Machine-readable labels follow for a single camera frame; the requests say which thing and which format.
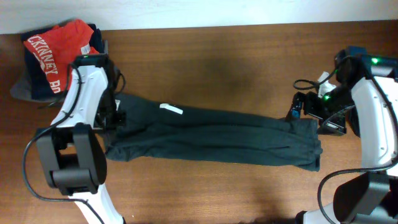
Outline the dark green t-shirt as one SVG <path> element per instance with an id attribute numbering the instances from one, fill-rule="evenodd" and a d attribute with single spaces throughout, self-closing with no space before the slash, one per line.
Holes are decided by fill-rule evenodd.
<path id="1" fill-rule="evenodd" d="M 323 149 L 313 119 L 286 121 L 126 94 L 118 100 L 126 124 L 109 140 L 110 160 L 157 157 L 320 170 Z"/>

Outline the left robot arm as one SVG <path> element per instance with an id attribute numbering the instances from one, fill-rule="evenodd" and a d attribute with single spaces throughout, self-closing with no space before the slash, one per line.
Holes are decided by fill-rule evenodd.
<path id="1" fill-rule="evenodd" d="M 80 55 L 68 66 L 68 91 L 58 115 L 38 129 L 36 144 L 47 184 L 75 203 L 88 223 L 125 223 L 106 189 L 107 163 L 96 133 L 126 122 L 119 108 L 121 72 L 108 55 Z"/>

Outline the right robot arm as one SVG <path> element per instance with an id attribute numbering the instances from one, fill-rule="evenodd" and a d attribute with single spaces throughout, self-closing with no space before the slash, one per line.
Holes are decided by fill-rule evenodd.
<path id="1" fill-rule="evenodd" d="M 340 185 L 328 205 L 302 211 L 292 223 L 397 222 L 397 59 L 349 46 L 334 58 L 330 76 L 296 80 L 288 120 L 302 114 L 318 120 L 318 134 L 341 136 L 348 114 L 356 113 L 361 167 Z"/>

